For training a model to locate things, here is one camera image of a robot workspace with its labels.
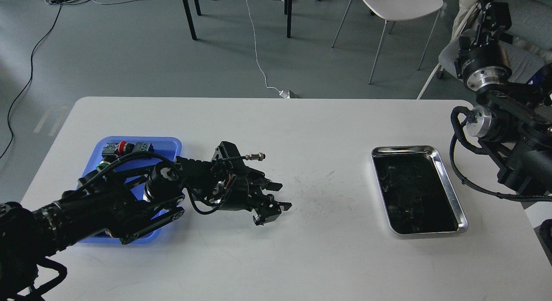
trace metal connector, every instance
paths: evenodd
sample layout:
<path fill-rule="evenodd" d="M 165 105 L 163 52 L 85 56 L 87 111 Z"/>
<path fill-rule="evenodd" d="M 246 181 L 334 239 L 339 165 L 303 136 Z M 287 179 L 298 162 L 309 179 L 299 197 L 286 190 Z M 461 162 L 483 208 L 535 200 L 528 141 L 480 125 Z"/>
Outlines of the metal connector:
<path fill-rule="evenodd" d="M 263 161 L 266 158 L 264 153 L 259 152 L 258 154 L 245 155 L 245 160 L 247 161 Z"/>

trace white chair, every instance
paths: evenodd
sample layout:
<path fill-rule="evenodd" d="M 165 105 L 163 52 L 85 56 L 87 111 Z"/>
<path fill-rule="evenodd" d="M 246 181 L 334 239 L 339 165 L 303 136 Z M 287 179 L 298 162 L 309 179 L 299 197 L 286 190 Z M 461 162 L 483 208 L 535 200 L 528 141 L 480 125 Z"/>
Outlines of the white chair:
<path fill-rule="evenodd" d="M 347 16 L 347 12 L 349 12 L 352 1 L 353 0 L 349 0 L 349 4 L 347 5 L 347 9 L 345 10 L 345 14 L 343 16 L 343 20 L 341 20 L 341 24 L 339 24 L 339 29 L 337 30 L 336 37 L 333 40 L 332 47 L 336 44 L 337 36 L 339 36 L 339 32 L 341 31 L 341 27 L 343 26 L 343 21 L 345 21 L 345 17 Z M 418 65 L 418 70 L 420 70 L 423 58 L 426 55 L 427 46 L 430 44 L 431 35 L 433 34 L 433 30 L 435 29 L 435 24 L 437 23 L 437 19 L 439 18 L 440 9 L 443 6 L 443 0 L 363 0 L 363 2 L 366 4 L 366 6 L 368 6 L 368 8 L 370 8 L 372 14 L 375 14 L 385 20 L 383 32 L 381 32 L 378 52 L 376 53 L 374 66 L 372 67 L 370 79 L 368 81 L 369 85 L 372 83 L 372 77 L 374 75 L 374 70 L 378 62 L 381 44 L 383 43 L 383 38 L 385 36 L 385 28 L 387 27 L 389 21 L 393 21 L 392 27 L 389 30 L 390 34 L 396 21 L 414 20 L 417 18 L 421 18 L 422 16 L 427 16 L 428 14 L 431 14 L 433 12 L 437 12 L 433 28 L 431 28 L 430 37 L 427 40 L 426 47 L 422 53 L 422 59 L 420 59 L 420 64 Z"/>

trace chair leg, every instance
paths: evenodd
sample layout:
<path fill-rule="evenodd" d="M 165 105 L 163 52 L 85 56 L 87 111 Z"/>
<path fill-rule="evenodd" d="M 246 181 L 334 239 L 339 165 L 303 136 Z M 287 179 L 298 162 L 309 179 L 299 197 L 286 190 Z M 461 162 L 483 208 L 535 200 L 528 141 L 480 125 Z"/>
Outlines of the chair leg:
<path fill-rule="evenodd" d="M 418 64 L 418 69 L 420 70 L 420 67 L 422 67 L 423 58 L 426 55 L 427 46 L 430 45 L 431 35 L 433 34 L 433 30 L 435 29 L 435 24 L 437 24 L 437 20 L 439 19 L 439 14 L 441 14 L 441 9 L 437 10 L 437 16 L 435 17 L 435 22 L 433 22 L 433 27 L 431 28 L 430 37 L 427 39 L 426 47 L 423 50 L 422 58 L 420 59 L 420 63 Z"/>
<path fill-rule="evenodd" d="M 445 69 L 443 67 L 441 67 L 441 69 L 439 69 L 439 71 L 437 72 L 437 79 L 443 79 L 443 77 L 445 76 Z"/>
<path fill-rule="evenodd" d="M 288 26 L 286 29 L 286 37 L 288 38 L 292 37 L 292 2 L 293 0 L 288 0 Z"/>
<path fill-rule="evenodd" d="M 435 73 L 439 70 L 439 68 L 441 68 L 441 64 L 437 64 L 437 66 L 435 66 L 435 68 L 433 69 L 433 71 L 430 73 L 430 76 L 429 76 L 428 79 L 426 80 L 426 84 L 423 85 L 422 90 L 420 91 L 420 94 L 418 94 L 418 97 L 416 98 L 416 100 L 422 98 L 422 95 L 425 93 L 425 91 L 426 91 L 426 89 L 427 89 L 427 86 L 430 85 L 431 79 L 433 79 L 433 76 L 434 76 Z"/>
<path fill-rule="evenodd" d="M 288 14 L 288 0 L 284 0 L 284 14 Z"/>
<path fill-rule="evenodd" d="M 190 28 L 191 38 L 192 40 L 197 40 L 198 37 L 195 35 L 194 21 L 191 19 L 191 12 L 190 12 L 190 6 L 188 4 L 188 0 L 182 0 L 182 3 L 184 4 L 184 10 L 186 12 L 186 19 L 188 20 L 188 26 Z"/>
<path fill-rule="evenodd" d="M 381 39 L 380 39 L 380 45 L 378 46 L 378 52 L 376 53 L 376 59 L 374 60 L 374 66 L 372 67 L 372 72 L 370 73 L 370 79 L 368 80 L 368 84 L 372 84 L 372 77 L 374 76 L 374 70 L 376 69 L 376 64 L 378 63 L 378 57 L 379 57 L 379 51 L 381 50 L 381 44 L 383 43 L 383 37 L 385 36 L 385 28 L 387 27 L 387 23 L 389 20 L 385 20 L 385 24 L 383 25 L 383 31 L 381 32 Z"/>
<path fill-rule="evenodd" d="M 391 29 L 389 30 L 389 34 L 391 34 L 391 32 L 393 31 L 393 27 L 395 27 L 395 21 L 393 21 L 393 24 L 391 24 Z"/>
<path fill-rule="evenodd" d="M 194 0 L 195 12 L 198 16 L 201 16 L 201 8 L 199 8 L 199 0 Z"/>
<path fill-rule="evenodd" d="M 347 16 L 347 12 L 349 12 L 349 8 L 351 8 L 351 2 L 353 0 L 349 0 L 349 4 L 347 5 L 347 9 L 345 10 L 345 14 L 343 15 L 343 18 L 341 19 L 341 24 L 339 24 L 339 28 L 337 29 L 336 37 L 333 39 L 332 47 L 335 46 L 337 41 L 337 36 L 339 36 L 339 32 L 341 31 L 341 27 L 343 26 L 343 21 L 345 21 L 345 17 Z"/>

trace connector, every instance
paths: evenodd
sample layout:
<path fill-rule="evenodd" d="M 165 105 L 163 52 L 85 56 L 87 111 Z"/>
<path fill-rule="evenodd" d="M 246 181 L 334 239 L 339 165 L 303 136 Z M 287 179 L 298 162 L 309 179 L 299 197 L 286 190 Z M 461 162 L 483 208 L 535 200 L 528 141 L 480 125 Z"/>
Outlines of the connector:
<path fill-rule="evenodd" d="M 282 91 L 279 91 L 279 94 L 282 98 L 299 98 L 299 96 L 295 93 L 293 93 L 293 91 L 291 90 L 282 90 Z"/>
<path fill-rule="evenodd" d="M 262 152 L 259 152 L 258 154 L 250 154 L 250 155 L 245 155 L 245 160 L 247 161 L 263 161 L 267 156 L 264 155 L 264 153 Z"/>

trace gray floor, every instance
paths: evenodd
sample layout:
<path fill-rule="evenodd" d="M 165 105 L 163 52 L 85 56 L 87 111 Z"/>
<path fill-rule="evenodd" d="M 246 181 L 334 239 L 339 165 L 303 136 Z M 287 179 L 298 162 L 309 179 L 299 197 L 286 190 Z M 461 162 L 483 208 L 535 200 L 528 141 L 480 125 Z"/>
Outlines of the gray floor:
<path fill-rule="evenodd" d="M 370 16 L 360 0 L 353 2 L 334 49 L 330 46 L 348 0 L 295 0 L 291 39 L 285 37 L 282 2 L 248 1 L 268 85 L 291 89 L 304 99 L 414 99 L 450 35 L 445 13 L 422 69 L 416 71 L 434 16 L 398 22 L 385 38 L 373 84 L 368 85 L 383 20 Z M 0 7 L 4 150 L 9 104 L 26 84 L 30 52 L 52 25 L 58 7 L 41 0 L 0 0 Z M 52 106 L 70 108 L 91 95 L 279 98 L 276 90 L 265 89 L 255 63 L 246 1 L 201 0 L 201 9 L 203 16 L 194 16 L 199 40 L 193 41 L 181 0 L 64 6 L 35 54 L 33 83 L 12 112 L 16 138 L 0 160 L 0 201 L 22 199 L 48 152 L 61 109 L 52 111 L 40 132 L 33 131 Z M 432 82 L 424 98 L 473 99 L 452 77 Z"/>

